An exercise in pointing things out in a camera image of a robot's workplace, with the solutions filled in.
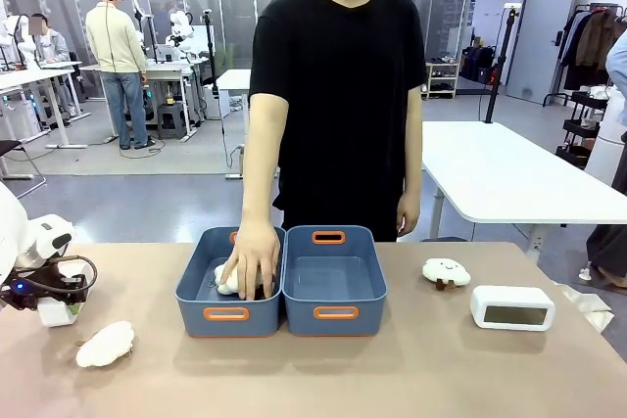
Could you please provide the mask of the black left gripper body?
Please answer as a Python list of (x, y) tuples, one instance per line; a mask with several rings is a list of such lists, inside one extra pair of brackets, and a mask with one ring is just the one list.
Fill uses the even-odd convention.
[(60, 294), (48, 286), (60, 287), (60, 272), (56, 264), (33, 271), (12, 270), (1, 284), (1, 300), (17, 310), (36, 310), (40, 299), (60, 299)]

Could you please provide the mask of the person's right hand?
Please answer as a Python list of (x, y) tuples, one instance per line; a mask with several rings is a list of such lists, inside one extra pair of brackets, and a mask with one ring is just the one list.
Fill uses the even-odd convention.
[(231, 256), (222, 271), (220, 284), (237, 273), (237, 294), (240, 300), (253, 301), (258, 276), (263, 281), (264, 296), (272, 296), (273, 277), (278, 265), (280, 244), (275, 228), (268, 220), (242, 220)]

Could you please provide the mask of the person's left hand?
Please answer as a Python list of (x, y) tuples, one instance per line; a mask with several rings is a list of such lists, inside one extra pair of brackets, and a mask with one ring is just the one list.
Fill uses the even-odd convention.
[(405, 192), (397, 207), (397, 236), (404, 237), (411, 233), (420, 217), (420, 194), (418, 192)]

